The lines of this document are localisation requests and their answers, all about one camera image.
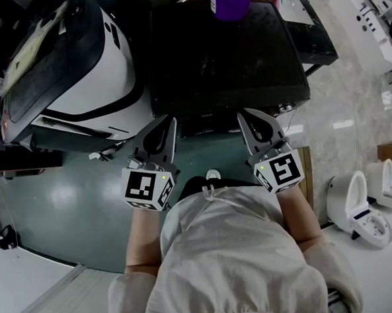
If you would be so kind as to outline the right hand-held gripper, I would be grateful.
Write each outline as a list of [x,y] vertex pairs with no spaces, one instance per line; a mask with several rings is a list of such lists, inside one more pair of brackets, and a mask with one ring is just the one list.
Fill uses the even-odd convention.
[[269,193],[294,187],[305,178],[299,153],[285,139],[276,118],[245,108],[237,113],[237,121],[249,151],[252,174]]

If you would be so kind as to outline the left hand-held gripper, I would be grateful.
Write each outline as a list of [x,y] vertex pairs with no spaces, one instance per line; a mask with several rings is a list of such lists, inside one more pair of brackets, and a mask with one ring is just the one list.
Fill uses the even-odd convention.
[[157,118],[134,139],[134,154],[122,169],[121,195],[134,209],[162,211],[174,190],[177,122],[173,116]]

